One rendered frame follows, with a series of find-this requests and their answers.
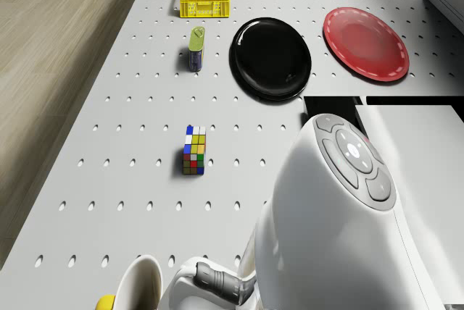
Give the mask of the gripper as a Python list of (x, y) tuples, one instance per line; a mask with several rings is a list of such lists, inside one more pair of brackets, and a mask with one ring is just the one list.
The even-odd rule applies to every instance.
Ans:
[(192, 257), (167, 286), (159, 310), (257, 310), (256, 275), (242, 279), (209, 259)]

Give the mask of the puzzle cube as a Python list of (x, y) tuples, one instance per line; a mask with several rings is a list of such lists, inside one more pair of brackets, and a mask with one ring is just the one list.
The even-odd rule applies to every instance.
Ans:
[(186, 128), (183, 147), (183, 174), (203, 175), (205, 168), (206, 127), (191, 126)]

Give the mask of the black plate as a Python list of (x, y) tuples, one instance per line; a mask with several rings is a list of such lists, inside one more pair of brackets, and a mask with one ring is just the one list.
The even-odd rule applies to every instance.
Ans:
[(312, 59), (305, 40), (290, 24), (258, 17), (234, 35), (229, 66), (245, 91), (268, 101), (284, 101), (306, 88)]

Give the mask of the flat-sided can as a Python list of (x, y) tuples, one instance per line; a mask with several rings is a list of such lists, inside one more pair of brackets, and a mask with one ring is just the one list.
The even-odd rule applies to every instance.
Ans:
[(202, 68), (204, 54), (204, 34), (205, 29), (202, 26), (196, 26), (191, 30), (191, 36), (188, 44), (188, 63), (192, 72), (198, 72)]

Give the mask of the red plate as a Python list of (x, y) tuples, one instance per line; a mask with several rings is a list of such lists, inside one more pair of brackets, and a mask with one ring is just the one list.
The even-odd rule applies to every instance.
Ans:
[(409, 70), (409, 54), (402, 39), (370, 12), (335, 8), (324, 19), (323, 34), (333, 54), (365, 78), (393, 82)]

